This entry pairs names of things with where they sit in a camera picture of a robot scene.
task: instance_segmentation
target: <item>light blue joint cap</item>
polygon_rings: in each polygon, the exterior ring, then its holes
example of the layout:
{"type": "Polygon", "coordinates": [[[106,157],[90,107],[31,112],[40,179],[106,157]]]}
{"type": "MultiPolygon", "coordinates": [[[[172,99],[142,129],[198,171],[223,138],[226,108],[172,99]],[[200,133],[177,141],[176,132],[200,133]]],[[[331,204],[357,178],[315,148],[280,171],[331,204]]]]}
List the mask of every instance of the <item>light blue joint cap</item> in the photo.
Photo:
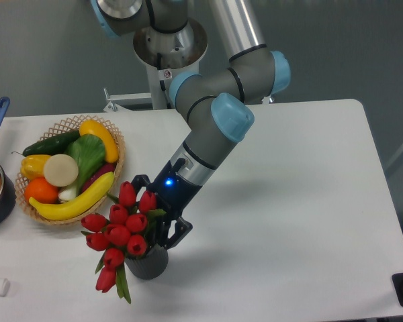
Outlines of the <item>light blue joint cap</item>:
{"type": "Polygon", "coordinates": [[[170,84],[169,88],[169,96],[170,99],[172,100],[174,107],[176,107],[176,96],[177,92],[179,91],[179,88],[189,77],[192,77],[194,75],[201,76],[196,72],[182,72],[181,74],[178,74],[176,77],[173,77],[172,83],[170,84]]]}
{"type": "Polygon", "coordinates": [[[254,114],[236,97],[221,93],[210,105],[212,117],[220,131],[232,142],[239,143],[254,124],[254,114]]]}
{"type": "Polygon", "coordinates": [[[270,95],[276,94],[286,89],[291,82],[291,69],[289,68],[288,60],[278,51],[271,52],[275,59],[275,83],[271,89],[270,95]]]}
{"type": "Polygon", "coordinates": [[[115,32],[107,24],[104,16],[101,14],[100,9],[97,5],[97,0],[91,0],[91,6],[94,9],[95,16],[97,17],[101,28],[106,33],[106,36],[109,38],[119,38],[119,35],[115,34],[115,32]]]}

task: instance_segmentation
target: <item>black vase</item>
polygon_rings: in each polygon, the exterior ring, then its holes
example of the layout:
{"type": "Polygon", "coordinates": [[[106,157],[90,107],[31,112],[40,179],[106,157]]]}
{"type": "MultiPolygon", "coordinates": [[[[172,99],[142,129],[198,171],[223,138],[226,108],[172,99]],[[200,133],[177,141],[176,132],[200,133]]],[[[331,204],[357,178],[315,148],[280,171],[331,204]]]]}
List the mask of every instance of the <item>black vase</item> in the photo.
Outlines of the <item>black vase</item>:
{"type": "Polygon", "coordinates": [[[126,258],[125,263],[135,277],[152,280],[164,272],[169,263],[169,255],[164,247],[155,245],[146,257],[139,260],[126,258]]]}

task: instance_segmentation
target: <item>green leaf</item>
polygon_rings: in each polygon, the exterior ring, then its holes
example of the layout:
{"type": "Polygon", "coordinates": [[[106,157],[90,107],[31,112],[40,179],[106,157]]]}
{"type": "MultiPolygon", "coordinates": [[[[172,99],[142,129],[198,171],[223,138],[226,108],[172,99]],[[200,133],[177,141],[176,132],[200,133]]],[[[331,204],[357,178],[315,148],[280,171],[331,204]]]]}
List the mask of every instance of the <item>green leaf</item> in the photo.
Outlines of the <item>green leaf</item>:
{"type": "Polygon", "coordinates": [[[148,227],[146,228],[146,231],[145,231],[145,237],[150,233],[150,231],[152,229],[155,228],[155,226],[156,226],[156,221],[150,221],[149,222],[148,227]]]}
{"type": "Polygon", "coordinates": [[[128,291],[128,284],[127,284],[127,278],[126,278],[126,269],[124,268],[124,265],[119,265],[116,268],[116,276],[120,276],[117,280],[120,281],[120,287],[123,293],[123,296],[125,300],[128,302],[128,304],[132,304],[132,299],[130,297],[130,292],[128,291]]]}
{"type": "Polygon", "coordinates": [[[162,209],[155,209],[155,210],[150,210],[146,212],[146,218],[148,218],[148,221],[152,221],[156,217],[161,217],[164,216],[166,212],[162,209]]]}
{"type": "Polygon", "coordinates": [[[133,207],[130,209],[130,214],[131,214],[131,215],[133,215],[133,214],[135,214],[135,213],[137,213],[137,206],[133,206],[133,207]]]}
{"type": "Polygon", "coordinates": [[[148,211],[146,214],[149,216],[158,217],[158,216],[164,216],[166,212],[162,209],[155,209],[148,211]]]}
{"type": "Polygon", "coordinates": [[[106,195],[109,197],[109,199],[111,199],[115,204],[120,203],[120,200],[117,196],[114,196],[111,193],[106,193],[106,195]]]}
{"type": "Polygon", "coordinates": [[[116,274],[115,282],[116,282],[116,292],[118,293],[120,299],[122,299],[124,297],[124,292],[122,291],[121,278],[119,274],[116,274]]]}
{"type": "Polygon", "coordinates": [[[97,267],[95,268],[95,273],[97,274],[98,272],[100,272],[100,270],[103,268],[103,266],[105,265],[105,263],[103,263],[103,259],[105,258],[105,253],[103,253],[103,255],[101,255],[100,261],[97,264],[97,267]]]}

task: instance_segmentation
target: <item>metal pole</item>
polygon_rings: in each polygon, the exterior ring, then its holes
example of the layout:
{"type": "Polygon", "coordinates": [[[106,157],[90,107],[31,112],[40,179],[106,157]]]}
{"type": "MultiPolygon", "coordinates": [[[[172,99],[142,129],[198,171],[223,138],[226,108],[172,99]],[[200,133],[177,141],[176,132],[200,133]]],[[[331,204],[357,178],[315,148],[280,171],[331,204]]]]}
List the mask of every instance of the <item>metal pole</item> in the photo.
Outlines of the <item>metal pole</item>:
{"type": "Polygon", "coordinates": [[[210,0],[210,7],[230,59],[265,44],[249,0],[210,0]]]}

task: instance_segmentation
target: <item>artificial vegetable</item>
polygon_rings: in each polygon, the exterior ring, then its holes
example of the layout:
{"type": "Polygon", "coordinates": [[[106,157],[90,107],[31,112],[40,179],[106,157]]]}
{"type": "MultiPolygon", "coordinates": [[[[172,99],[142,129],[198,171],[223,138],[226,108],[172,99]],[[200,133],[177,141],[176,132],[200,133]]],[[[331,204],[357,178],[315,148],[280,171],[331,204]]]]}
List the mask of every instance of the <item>artificial vegetable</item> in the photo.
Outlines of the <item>artificial vegetable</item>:
{"type": "Polygon", "coordinates": [[[36,208],[41,216],[49,220],[66,220],[74,218],[91,208],[114,183],[114,173],[108,172],[98,178],[84,193],[67,203],[46,204],[40,203],[35,198],[28,202],[36,208]]]}
{"type": "Polygon", "coordinates": [[[105,158],[105,146],[100,138],[85,134],[71,143],[66,154],[75,159],[79,174],[76,179],[76,194],[79,194],[83,184],[102,166],[105,158]]]}
{"type": "Polygon", "coordinates": [[[105,145],[105,161],[107,163],[115,163],[118,161],[118,147],[116,146],[114,138],[103,124],[93,119],[88,119],[79,127],[79,134],[81,136],[85,134],[93,134],[99,137],[105,145]]]}
{"type": "Polygon", "coordinates": [[[43,173],[53,186],[68,186],[78,177],[79,167],[71,156],[55,154],[45,162],[43,173]]]}
{"type": "Polygon", "coordinates": [[[79,131],[69,131],[56,136],[52,136],[45,140],[36,142],[31,146],[28,146],[22,152],[23,156],[31,156],[33,154],[49,154],[53,156],[55,154],[63,153],[67,146],[79,138],[79,131]]]}
{"type": "Polygon", "coordinates": [[[106,163],[95,174],[91,176],[90,179],[85,181],[85,183],[82,186],[81,192],[84,192],[85,190],[88,189],[89,186],[93,184],[94,181],[96,181],[102,174],[105,174],[106,172],[113,172],[115,171],[115,164],[112,163],[106,163]]]}
{"type": "Polygon", "coordinates": [[[55,203],[58,198],[58,188],[52,186],[45,178],[35,178],[27,184],[24,191],[26,201],[32,197],[41,203],[55,203]]]}
{"type": "Polygon", "coordinates": [[[50,157],[51,156],[47,154],[33,154],[31,156],[27,156],[21,161],[21,169],[19,171],[28,180],[41,178],[44,176],[43,167],[45,162],[50,157]]]}

